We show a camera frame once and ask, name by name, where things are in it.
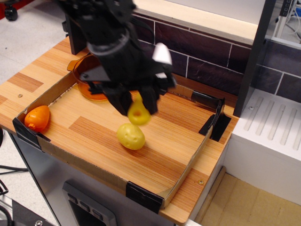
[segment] brick wall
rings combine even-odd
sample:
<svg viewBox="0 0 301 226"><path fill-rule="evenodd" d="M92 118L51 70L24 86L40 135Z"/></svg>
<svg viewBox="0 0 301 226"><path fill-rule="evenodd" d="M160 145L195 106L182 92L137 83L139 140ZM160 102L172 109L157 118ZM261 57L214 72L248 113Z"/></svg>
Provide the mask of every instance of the brick wall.
<svg viewBox="0 0 301 226"><path fill-rule="evenodd" d="M268 41L256 88L301 103L301 50Z"/></svg>
<svg viewBox="0 0 301 226"><path fill-rule="evenodd" d="M170 50L174 73L238 95L251 46L136 14L155 33L136 26L144 47L158 42Z"/></svg>

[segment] wooden surface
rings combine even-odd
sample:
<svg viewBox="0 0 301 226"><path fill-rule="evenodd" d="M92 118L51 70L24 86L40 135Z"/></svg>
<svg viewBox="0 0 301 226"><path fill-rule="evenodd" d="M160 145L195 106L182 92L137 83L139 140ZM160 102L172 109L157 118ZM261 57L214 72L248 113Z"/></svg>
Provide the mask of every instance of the wooden surface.
<svg viewBox="0 0 301 226"><path fill-rule="evenodd" d="M68 73L66 68L71 60L86 54L84 50L72 55L66 38L3 83L0 86L1 127L15 133L12 120ZM212 90L231 100L226 107L227 112L233 112L235 97ZM94 172L102 168L126 180L139 182L157 194L164 193L177 180L204 138L198 130L212 114L191 101L166 94L159 102L159 113L147 126L141 127L146 136L145 147L133 152L123 148L115 136L118 126L128 119L108 102L88 101L76 86L51 105L50 111L51 122L43 133L52 144L64 149L64 153L55 152L53 156L61 159L67 153L71 161L89 162L89 168L74 167L100 181ZM232 120L220 142L208 141L170 204L160 210L160 215L179 225L188 220L237 122L236 117L229 116ZM198 183L200 180L204 181L203 185Z"/></svg>

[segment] orange bowl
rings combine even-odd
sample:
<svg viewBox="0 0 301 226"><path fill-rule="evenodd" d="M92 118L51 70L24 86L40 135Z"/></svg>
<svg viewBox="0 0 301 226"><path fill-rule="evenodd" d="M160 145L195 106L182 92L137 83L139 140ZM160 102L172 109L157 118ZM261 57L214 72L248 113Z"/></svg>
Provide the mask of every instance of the orange bowl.
<svg viewBox="0 0 301 226"><path fill-rule="evenodd" d="M101 63L94 55L86 55L79 60L73 60L69 63L67 70L70 71L78 84L79 91L82 95L91 100L105 100L107 97L104 94L91 94L90 86L87 82L80 79L80 75L92 68L100 66Z"/></svg>

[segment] white wall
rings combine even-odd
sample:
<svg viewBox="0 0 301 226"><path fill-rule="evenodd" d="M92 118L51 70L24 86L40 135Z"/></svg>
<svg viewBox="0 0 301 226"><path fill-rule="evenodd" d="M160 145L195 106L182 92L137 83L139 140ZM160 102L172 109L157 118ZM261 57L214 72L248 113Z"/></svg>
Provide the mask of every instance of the white wall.
<svg viewBox="0 0 301 226"><path fill-rule="evenodd" d="M258 24L265 0L166 0Z"/></svg>

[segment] floor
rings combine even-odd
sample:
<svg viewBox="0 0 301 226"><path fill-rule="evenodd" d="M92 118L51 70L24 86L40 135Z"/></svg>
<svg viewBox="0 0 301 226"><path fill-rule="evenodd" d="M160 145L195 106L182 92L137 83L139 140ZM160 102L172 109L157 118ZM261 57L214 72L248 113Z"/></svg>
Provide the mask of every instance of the floor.
<svg viewBox="0 0 301 226"><path fill-rule="evenodd" d="M18 10L13 22L0 20L0 84L65 38L64 14L52 1L35 0ZM0 165L25 167L5 131L0 147ZM58 225L28 172L1 175L8 197Z"/></svg>
<svg viewBox="0 0 301 226"><path fill-rule="evenodd" d="M301 206L224 174L202 226L296 226Z"/></svg>

